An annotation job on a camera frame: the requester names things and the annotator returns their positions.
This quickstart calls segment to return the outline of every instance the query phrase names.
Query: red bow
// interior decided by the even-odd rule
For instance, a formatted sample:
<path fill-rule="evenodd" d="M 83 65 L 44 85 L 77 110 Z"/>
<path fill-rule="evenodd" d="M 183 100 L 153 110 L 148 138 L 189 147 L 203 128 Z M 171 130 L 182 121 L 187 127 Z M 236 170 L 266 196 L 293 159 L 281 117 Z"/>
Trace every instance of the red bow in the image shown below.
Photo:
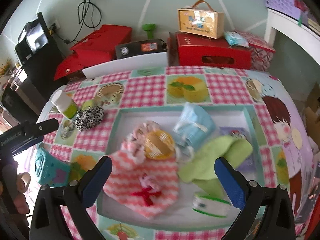
<path fill-rule="evenodd" d="M 283 144 L 283 146 L 286 147 L 286 148 L 287 148 L 289 145 L 290 145 L 290 142 L 287 142 L 287 143 L 284 143 L 284 144 Z"/>
<path fill-rule="evenodd" d="M 149 206 L 153 205 L 153 202 L 152 202 L 150 196 L 159 197 L 161 195 L 161 191 L 149 192 L 150 190 L 152 190 L 152 188 L 151 187 L 147 187 L 147 188 L 143 188 L 142 191 L 133 192 L 130 195 L 131 196 L 143 197 L 145 205 L 147 207 L 149 207 Z"/>

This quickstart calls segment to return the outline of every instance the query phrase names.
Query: power cord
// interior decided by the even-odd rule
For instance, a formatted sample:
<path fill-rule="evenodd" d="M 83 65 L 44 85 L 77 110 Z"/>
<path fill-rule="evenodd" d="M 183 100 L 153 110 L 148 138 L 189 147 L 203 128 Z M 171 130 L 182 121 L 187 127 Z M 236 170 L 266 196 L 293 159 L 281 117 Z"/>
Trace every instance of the power cord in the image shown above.
<path fill-rule="evenodd" d="M 81 16 L 82 16 L 82 17 L 80 18 L 80 6 L 81 6 L 81 5 L 82 5 L 82 12 L 81 12 Z M 90 8 L 90 5 L 92 5 L 92 14 L 91 14 L 91 23 L 92 23 L 92 26 L 88 25 L 88 24 L 85 22 L 85 17 L 87 16 L 87 13 L 88 13 L 88 10 L 89 10 L 89 8 Z M 99 14 L 100 14 L 100 20 L 99 20 L 99 22 L 98 22 L 97 25 L 94 25 L 94 24 L 93 24 L 93 20 L 92 20 L 92 18 L 93 18 L 93 11 L 94 11 L 95 8 L 98 10 L 98 12 L 99 12 Z M 76 36 L 74 37 L 73 40 L 70 41 L 70 40 L 68 40 L 68 39 L 64 39 L 64 38 L 60 37 L 60 36 L 58 35 L 58 33 L 57 33 L 57 26 L 56 26 L 55 23 L 52 24 L 52 25 L 50 26 L 50 28 L 49 28 L 49 31 L 52 32 L 53 34 L 55 34 L 55 35 L 56 35 L 60 40 L 62 40 L 65 44 L 70 44 L 70 43 L 72 43 L 72 42 L 74 43 L 75 41 L 78 42 L 78 41 L 76 40 L 76 38 L 79 36 L 79 33 L 81 32 L 83 25 L 87 26 L 88 28 L 91 28 L 91 29 L 94 29 L 94 30 L 95 30 L 95 28 L 98 27 L 98 26 L 100 25 L 101 21 L 102 21 L 102 13 L 101 13 L 101 10 L 98 8 L 98 6 L 96 6 L 94 3 L 92 3 L 91 0 L 88 0 L 88 1 L 87 1 L 87 0 L 83 0 L 83 1 L 78 5 L 77 11 L 78 11 L 78 24 L 81 25 L 81 26 L 80 26 L 80 29 L 79 29 L 78 33 L 76 34 Z"/>

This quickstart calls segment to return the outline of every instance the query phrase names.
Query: light green wall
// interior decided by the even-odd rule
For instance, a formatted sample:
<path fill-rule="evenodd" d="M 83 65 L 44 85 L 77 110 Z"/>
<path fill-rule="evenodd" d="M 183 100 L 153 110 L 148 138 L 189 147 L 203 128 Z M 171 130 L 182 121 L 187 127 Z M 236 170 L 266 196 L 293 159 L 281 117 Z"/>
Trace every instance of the light green wall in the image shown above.
<path fill-rule="evenodd" d="M 281 80 L 293 99 L 305 101 L 315 82 L 320 84 L 320 66 L 297 43 L 277 32 L 276 53 L 269 72 Z"/>
<path fill-rule="evenodd" d="M 11 17 L 4 33 L 0 36 L 0 46 L 4 47 L 0 57 L 15 58 L 13 49 L 17 43 L 17 37 L 24 24 L 31 21 L 39 10 L 44 15 L 47 24 L 55 19 L 61 25 L 59 29 L 60 36 L 73 39 L 79 30 L 77 24 L 77 7 L 82 0 L 24 0 Z M 167 31 L 176 31 L 178 29 L 177 8 L 186 5 L 192 5 L 197 0 L 150 0 L 142 23 L 156 23 L 158 26 L 157 35 L 161 36 Z M 263 36 L 265 31 L 265 22 L 267 18 L 267 9 L 264 6 L 264 0 L 206 0 L 216 11 L 224 11 L 223 6 L 229 13 L 231 24 L 225 17 L 225 29 L 231 30 L 233 24 L 235 28 L 245 30 L 250 26 L 261 22 L 261 25 L 253 28 L 252 33 Z M 144 35 L 144 32 L 138 27 L 139 19 L 146 0 L 92 0 L 102 11 L 102 24 L 118 24 L 131 26 L 134 29 L 133 36 L 137 38 Z M 94 14 L 94 22 L 97 22 L 98 14 Z M 78 37 L 78 40 L 86 36 L 92 29 L 84 27 Z M 64 53 L 68 54 L 68 46 L 62 41 L 57 43 Z"/>

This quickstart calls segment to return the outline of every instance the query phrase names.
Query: bolt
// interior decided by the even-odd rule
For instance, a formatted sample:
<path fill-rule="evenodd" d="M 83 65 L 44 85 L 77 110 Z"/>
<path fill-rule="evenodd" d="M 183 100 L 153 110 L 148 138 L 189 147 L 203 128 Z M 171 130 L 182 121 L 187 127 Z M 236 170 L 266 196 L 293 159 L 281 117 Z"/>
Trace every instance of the bolt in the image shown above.
<path fill-rule="evenodd" d="M 257 183 L 255 180 L 250 180 L 249 185 L 250 185 L 251 187 L 257 187 L 257 186 L 258 186 L 258 183 Z"/>
<path fill-rule="evenodd" d="M 78 184 L 78 181 L 77 181 L 76 179 L 70 181 L 70 183 L 69 183 L 69 185 L 70 185 L 71 187 L 74 187 L 74 186 L 77 185 L 77 184 Z"/>
<path fill-rule="evenodd" d="M 43 185 L 40 187 L 40 189 L 41 189 L 41 190 L 45 190 L 45 189 L 47 189 L 47 187 L 48 187 L 48 184 L 43 184 Z"/>

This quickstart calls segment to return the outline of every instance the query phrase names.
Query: orange and white striped towel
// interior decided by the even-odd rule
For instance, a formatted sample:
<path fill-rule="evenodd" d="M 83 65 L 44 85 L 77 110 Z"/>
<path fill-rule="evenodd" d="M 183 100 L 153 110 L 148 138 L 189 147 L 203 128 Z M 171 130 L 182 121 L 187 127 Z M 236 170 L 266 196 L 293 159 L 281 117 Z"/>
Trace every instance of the orange and white striped towel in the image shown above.
<path fill-rule="evenodd" d="M 112 159 L 112 173 L 103 187 L 103 191 L 120 204 L 150 219 L 163 212 L 178 198 L 179 182 L 175 158 L 166 160 L 141 159 L 129 151 L 120 150 L 109 157 Z M 131 196 L 132 192 L 141 191 L 139 178 L 144 174 L 155 177 L 162 189 L 160 197 L 152 198 L 153 205 L 145 206 L 143 198 Z"/>

